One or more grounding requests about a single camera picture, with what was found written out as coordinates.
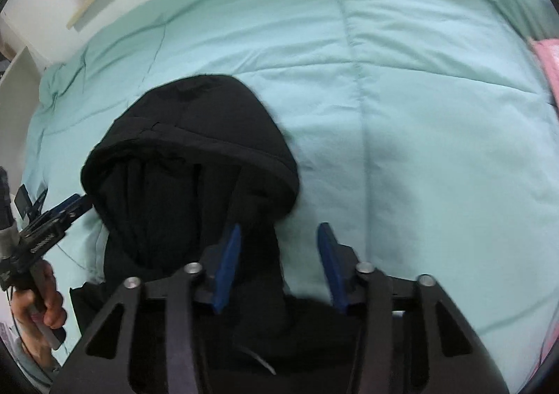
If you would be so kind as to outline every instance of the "bed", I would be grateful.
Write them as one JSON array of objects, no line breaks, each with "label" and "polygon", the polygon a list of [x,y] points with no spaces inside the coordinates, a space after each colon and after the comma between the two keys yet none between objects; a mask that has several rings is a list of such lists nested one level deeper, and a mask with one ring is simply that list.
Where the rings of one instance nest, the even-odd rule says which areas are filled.
[{"label": "bed", "polygon": [[[528,44],[549,37],[549,0],[150,0],[46,71],[23,182],[48,187],[45,208],[82,193],[89,151],[143,93],[231,74],[299,164],[277,229],[286,288],[329,301],[315,231],[330,222],[388,274],[434,275],[516,392],[559,323],[559,124]],[[67,307],[102,280],[106,238],[91,212],[49,252]],[[72,314],[66,330],[60,361]]]}]

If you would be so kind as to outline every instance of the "person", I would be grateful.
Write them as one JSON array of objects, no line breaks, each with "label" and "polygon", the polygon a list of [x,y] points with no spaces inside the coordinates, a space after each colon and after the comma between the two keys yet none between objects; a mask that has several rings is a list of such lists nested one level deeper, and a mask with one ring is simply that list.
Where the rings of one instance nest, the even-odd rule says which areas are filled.
[{"label": "person", "polygon": [[30,315],[28,308],[35,302],[35,294],[31,290],[14,291],[10,302],[13,317],[19,328],[21,339],[16,342],[16,359],[26,374],[41,387],[49,388],[60,364],[52,354],[46,338],[41,334],[35,323],[42,321],[51,329],[64,326],[68,313],[63,308],[64,298],[57,291],[57,280],[52,266],[45,260],[38,262],[44,276],[42,287],[46,311],[40,315]]}]

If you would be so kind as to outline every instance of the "black hoodie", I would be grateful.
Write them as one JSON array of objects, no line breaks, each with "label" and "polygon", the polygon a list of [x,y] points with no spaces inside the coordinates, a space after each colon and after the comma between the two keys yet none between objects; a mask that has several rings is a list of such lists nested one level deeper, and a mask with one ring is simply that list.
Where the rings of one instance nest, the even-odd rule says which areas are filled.
[{"label": "black hoodie", "polygon": [[[124,279],[167,277],[197,261],[238,223],[242,250],[230,305],[198,324],[210,368],[259,372],[258,355],[277,364],[278,373],[258,389],[277,388],[285,376],[290,392],[311,392],[294,373],[341,361],[343,372],[349,370],[356,324],[283,293],[274,223],[295,204],[297,164],[266,109],[241,82],[199,76],[149,91],[93,149],[82,185],[109,231],[105,284],[71,291],[82,332]],[[136,339],[131,381],[142,392],[157,392],[154,384],[165,375],[156,368],[164,358],[162,311],[144,312],[136,322],[143,337]],[[159,375],[145,375],[153,371]],[[265,374],[252,375],[245,385]],[[227,376],[213,378],[219,385]]]}]

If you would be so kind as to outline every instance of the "mattress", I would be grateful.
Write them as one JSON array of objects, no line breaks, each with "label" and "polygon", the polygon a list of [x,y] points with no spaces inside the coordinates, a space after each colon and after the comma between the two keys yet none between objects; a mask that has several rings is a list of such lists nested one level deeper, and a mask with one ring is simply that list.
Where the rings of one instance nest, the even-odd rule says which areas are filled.
[{"label": "mattress", "polygon": [[[329,301],[329,222],[389,275],[435,276],[515,392],[559,303],[559,124],[527,43],[558,36],[548,0],[151,0],[46,71],[24,182],[46,207],[82,193],[89,151],[143,93],[231,74],[300,168],[277,228],[286,288]],[[48,253],[70,310],[69,288],[102,280],[106,238],[90,212]],[[66,330],[61,361],[71,313]]]}]

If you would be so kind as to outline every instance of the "silver screw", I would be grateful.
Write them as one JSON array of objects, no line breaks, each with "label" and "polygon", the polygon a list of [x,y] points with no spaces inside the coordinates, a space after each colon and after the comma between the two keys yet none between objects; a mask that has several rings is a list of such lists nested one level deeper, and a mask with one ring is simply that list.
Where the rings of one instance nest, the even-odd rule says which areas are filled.
[{"label": "silver screw", "polygon": [[124,281],[124,286],[128,289],[137,288],[141,285],[141,279],[139,277],[129,277]]},{"label": "silver screw", "polygon": [[375,270],[375,267],[373,266],[373,263],[361,262],[357,263],[355,269],[357,269],[357,272],[361,274],[371,274]]},{"label": "silver screw", "polygon": [[419,276],[418,282],[424,287],[434,287],[437,284],[437,281],[428,274]]},{"label": "silver screw", "polygon": [[202,265],[200,263],[189,263],[184,267],[184,272],[186,274],[198,274],[202,270]]}]

